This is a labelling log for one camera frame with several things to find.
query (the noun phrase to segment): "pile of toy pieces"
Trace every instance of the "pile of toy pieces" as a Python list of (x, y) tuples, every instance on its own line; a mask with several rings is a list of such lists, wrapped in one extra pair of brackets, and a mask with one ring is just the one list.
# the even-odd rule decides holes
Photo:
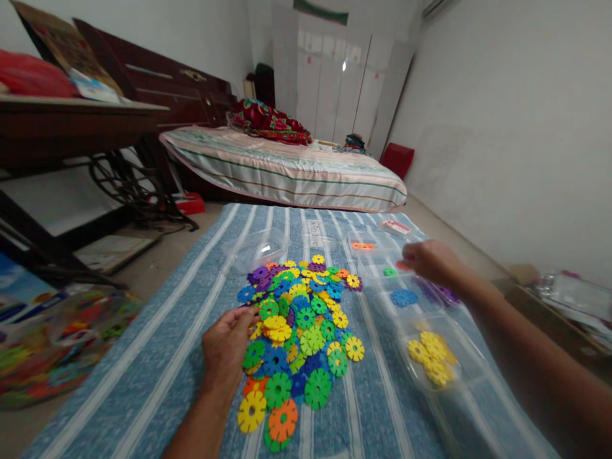
[(436, 386), (444, 387), (455, 379), (450, 365), (456, 366), (459, 362), (438, 333), (422, 331), (421, 342), (408, 341), (408, 353), (413, 360), (422, 364), (425, 374)]
[(299, 265), (270, 263), (247, 278), (251, 285), (240, 290), (238, 301), (258, 307), (261, 321), (252, 329), (244, 358), (249, 378), (238, 424), (245, 434), (254, 432), (269, 412), (264, 438), (277, 453), (295, 432), (298, 406), (323, 408), (349, 359), (363, 359), (363, 344), (340, 308), (342, 293), (361, 291), (363, 285), (357, 275), (326, 266), (321, 255)]

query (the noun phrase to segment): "red bag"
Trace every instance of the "red bag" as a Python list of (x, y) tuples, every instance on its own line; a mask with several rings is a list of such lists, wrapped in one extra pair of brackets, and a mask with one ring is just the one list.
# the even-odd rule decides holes
[(20, 96), (78, 97), (62, 70), (27, 54), (0, 50), (0, 83)]

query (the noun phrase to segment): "red object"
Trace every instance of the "red object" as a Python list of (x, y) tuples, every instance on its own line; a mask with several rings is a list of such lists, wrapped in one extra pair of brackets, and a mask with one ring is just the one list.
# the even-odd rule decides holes
[(204, 213), (204, 200), (198, 193), (185, 193), (185, 197), (191, 199), (189, 201), (177, 203), (178, 209), (184, 215)]
[(58, 67), (38, 57), (0, 50), (0, 83), (19, 96), (78, 97)]
[(397, 143), (390, 143), (382, 154), (381, 164), (395, 172), (403, 180), (413, 159), (414, 149), (403, 147)]

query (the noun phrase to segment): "plastic container lid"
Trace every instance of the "plastic container lid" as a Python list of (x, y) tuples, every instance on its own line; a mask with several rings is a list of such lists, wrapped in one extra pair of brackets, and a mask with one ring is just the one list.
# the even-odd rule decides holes
[(351, 255), (356, 259), (401, 258), (399, 251), (401, 249), (398, 250), (397, 243), (391, 236), (382, 231), (373, 231), (372, 233), (368, 231), (349, 231), (346, 240)]
[[(413, 360), (408, 352), (408, 342), (420, 339), (422, 331), (437, 333), (454, 354), (456, 365), (448, 365), (453, 380), (445, 386), (437, 386), (425, 374), (423, 365)], [(397, 323), (397, 349), (415, 385), (426, 395), (444, 393), (457, 389), (462, 384), (472, 384), (485, 375), (488, 365), (485, 357), (457, 322), (442, 314), (423, 314), (402, 318)]]
[(232, 266), (241, 274), (248, 274), (259, 266), (278, 263), (287, 251), (283, 244), (284, 235), (278, 228), (249, 233), (239, 244), (238, 239), (225, 242), (221, 250), (232, 259)]

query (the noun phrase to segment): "striped mat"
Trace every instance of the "striped mat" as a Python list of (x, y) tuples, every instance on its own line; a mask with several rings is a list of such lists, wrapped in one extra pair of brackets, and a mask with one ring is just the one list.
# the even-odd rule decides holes
[[(200, 338), (246, 283), (221, 250), (223, 242), (279, 228), (288, 250), (279, 261), (322, 254), (331, 265), (356, 271), (344, 236), (375, 234), (383, 215), (331, 210), (230, 204), (185, 257), (88, 380), (32, 444), (26, 458), (157, 458), (185, 416), (201, 381)], [(426, 236), (405, 215), (396, 215), (418, 239)], [(337, 239), (333, 252), (311, 250), (303, 229), (315, 220)], [(237, 425), (242, 388), (235, 397), (221, 457), (441, 458), (556, 456), (509, 392), (482, 336), (464, 307), (448, 312), (491, 363), (485, 377), (452, 395), (426, 397), (398, 357), (395, 338), (374, 300), (377, 292), (345, 293), (342, 307), (362, 339), (363, 361), (336, 381), (328, 405), (300, 407), (298, 429), (274, 454), (263, 427), (243, 435)], [(433, 311), (419, 296), (415, 312)]]

